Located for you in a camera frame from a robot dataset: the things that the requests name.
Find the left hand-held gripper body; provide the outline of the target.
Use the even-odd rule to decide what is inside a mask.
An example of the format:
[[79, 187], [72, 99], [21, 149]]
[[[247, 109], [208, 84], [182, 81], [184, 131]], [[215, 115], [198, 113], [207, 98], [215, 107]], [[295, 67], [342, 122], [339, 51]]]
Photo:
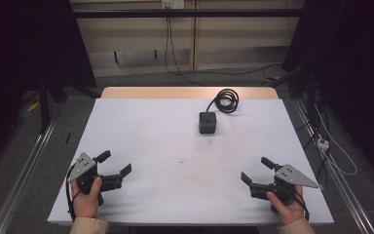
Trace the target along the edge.
[[98, 194], [98, 204], [101, 206], [103, 204], [102, 192], [121, 188], [123, 178], [121, 178], [120, 173], [117, 175], [100, 175], [97, 171], [97, 164], [94, 161], [94, 157], [92, 158], [83, 152], [76, 163], [71, 166], [66, 176], [66, 182], [71, 183], [76, 181], [80, 191], [84, 194], [89, 194], [94, 179], [100, 177], [102, 184]]

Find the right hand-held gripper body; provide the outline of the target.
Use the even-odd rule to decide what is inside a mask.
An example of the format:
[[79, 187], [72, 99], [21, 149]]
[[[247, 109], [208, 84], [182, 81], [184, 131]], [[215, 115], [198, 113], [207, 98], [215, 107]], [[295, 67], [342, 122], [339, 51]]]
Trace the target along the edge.
[[252, 186], [249, 187], [250, 196], [252, 198], [267, 200], [266, 193], [273, 192], [285, 204], [294, 198], [296, 185], [318, 188], [316, 182], [293, 166], [289, 164], [279, 165], [278, 170], [275, 172], [273, 183], [260, 184], [252, 182]]

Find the person's right hand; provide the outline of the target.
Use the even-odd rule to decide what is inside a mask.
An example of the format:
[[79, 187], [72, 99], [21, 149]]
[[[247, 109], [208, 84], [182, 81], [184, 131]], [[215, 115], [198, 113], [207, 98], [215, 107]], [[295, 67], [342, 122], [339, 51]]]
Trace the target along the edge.
[[267, 192], [266, 196], [277, 209], [281, 226], [293, 223], [304, 216], [304, 208], [297, 201], [291, 201], [285, 205], [273, 192]]

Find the person's left hand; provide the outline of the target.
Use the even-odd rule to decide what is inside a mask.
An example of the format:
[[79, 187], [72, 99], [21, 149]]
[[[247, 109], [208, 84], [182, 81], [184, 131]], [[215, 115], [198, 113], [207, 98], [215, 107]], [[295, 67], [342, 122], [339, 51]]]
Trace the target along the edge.
[[96, 177], [93, 181], [90, 193], [84, 194], [80, 191], [76, 181], [71, 183], [71, 190], [74, 196], [74, 212], [77, 217], [98, 218], [98, 194], [101, 184], [102, 179]]

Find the white table mat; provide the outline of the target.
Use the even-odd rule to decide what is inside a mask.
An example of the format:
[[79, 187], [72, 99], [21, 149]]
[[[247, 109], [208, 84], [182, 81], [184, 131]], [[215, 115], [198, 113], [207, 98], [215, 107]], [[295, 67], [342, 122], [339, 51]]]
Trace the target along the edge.
[[241, 180], [269, 184], [264, 157], [314, 172], [283, 102], [244, 99], [232, 114], [218, 113], [212, 135], [199, 132], [205, 99], [101, 98], [77, 151], [111, 156], [102, 175], [125, 166], [122, 188], [104, 193], [101, 218], [124, 225], [268, 225], [278, 221], [269, 202], [251, 197]]

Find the black box device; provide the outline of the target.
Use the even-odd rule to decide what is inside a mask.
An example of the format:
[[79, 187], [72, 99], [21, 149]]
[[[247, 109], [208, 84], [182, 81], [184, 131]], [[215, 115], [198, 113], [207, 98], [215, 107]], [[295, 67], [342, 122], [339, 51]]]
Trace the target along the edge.
[[214, 134], [216, 130], [216, 114], [214, 112], [201, 112], [199, 114], [199, 133]]

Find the black metal stand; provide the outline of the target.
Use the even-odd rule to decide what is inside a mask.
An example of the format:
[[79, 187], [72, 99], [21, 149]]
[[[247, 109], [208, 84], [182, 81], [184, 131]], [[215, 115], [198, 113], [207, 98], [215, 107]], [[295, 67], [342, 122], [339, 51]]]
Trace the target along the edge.
[[50, 107], [48, 95], [51, 95], [55, 102], [65, 102], [67, 94], [62, 86], [62, 79], [60, 76], [45, 76], [42, 75], [38, 81], [38, 91], [41, 104], [41, 130], [43, 134], [51, 123]]

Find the wooden table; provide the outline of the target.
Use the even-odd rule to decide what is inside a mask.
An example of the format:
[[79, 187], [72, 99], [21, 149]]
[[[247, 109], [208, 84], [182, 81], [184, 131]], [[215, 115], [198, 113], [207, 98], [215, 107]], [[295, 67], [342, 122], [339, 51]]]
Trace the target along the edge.
[[[215, 98], [223, 87], [107, 87], [102, 98]], [[278, 99], [269, 87], [231, 87], [240, 99]]]

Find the black curtain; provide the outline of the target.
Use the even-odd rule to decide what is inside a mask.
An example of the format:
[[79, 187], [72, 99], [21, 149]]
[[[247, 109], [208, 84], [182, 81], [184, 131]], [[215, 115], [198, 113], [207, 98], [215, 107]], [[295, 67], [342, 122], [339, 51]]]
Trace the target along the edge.
[[70, 0], [0, 0], [0, 149], [24, 93], [64, 100], [66, 85], [96, 86], [77, 21], [58, 15], [71, 11]]
[[306, 63], [374, 167], [374, 0], [304, 0], [282, 64]]

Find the black horizontal bar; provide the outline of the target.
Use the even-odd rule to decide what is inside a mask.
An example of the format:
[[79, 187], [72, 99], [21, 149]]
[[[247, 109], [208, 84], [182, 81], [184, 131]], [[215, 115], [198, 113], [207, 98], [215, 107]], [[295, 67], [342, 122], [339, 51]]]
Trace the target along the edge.
[[260, 9], [260, 10], [114, 10], [114, 11], [76, 11], [74, 18], [287, 18], [306, 14], [302, 9]]

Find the aluminium floor rail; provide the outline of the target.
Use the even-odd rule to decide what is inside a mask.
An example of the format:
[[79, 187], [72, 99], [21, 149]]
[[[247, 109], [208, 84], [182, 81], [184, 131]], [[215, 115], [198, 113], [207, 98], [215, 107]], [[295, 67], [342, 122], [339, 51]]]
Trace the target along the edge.
[[14, 186], [0, 209], [0, 234], [6, 234], [15, 212], [18, 209], [22, 196], [32, 179], [34, 171], [44, 153], [44, 150], [53, 134], [56, 120], [52, 120], [45, 131], [39, 135], [28, 159], [17, 177]]
[[338, 191], [342, 199], [344, 200], [352, 218], [354, 219], [360, 233], [374, 234], [374, 227], [365, 209], [363, 208], [362, 204], [359, 202], [353, 190], [345, 179], [346, 174], [339, 169], [329, 150], [324, 151], [323, 149], [319, 148], [317, 138], [315, 137], [314, 133], [314, 127], [308, 121], [308, 112], [306, 107], [301, 101], [295, 100], [293, 101], [293, 103], [301, 120], [305, 124], [305, 128], [307, 129], [310, 137], [313, 140], [321, 162], [326, 167], [327, 174], [332, 178], [333, 182], [338, 188]]

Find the beige wall cabinet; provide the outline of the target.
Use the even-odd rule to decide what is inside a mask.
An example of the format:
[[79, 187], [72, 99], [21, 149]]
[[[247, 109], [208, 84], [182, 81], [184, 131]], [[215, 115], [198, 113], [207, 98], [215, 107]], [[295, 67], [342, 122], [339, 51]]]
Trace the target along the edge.
[[[184, 0], [186, 10], [300, 9], [304, 0]], [[175, 10], [161, 0], [70, 0], [75, 11]], [[281, 63], [298, 18], [78, 19], [95, 77]]]

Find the white wall socket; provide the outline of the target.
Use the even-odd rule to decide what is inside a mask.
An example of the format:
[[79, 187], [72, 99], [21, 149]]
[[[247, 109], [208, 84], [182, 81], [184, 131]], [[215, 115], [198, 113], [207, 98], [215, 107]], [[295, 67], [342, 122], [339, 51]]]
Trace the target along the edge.
[[184, 0], [161, 0], [163, 9], [181, 10], [185, 8]]

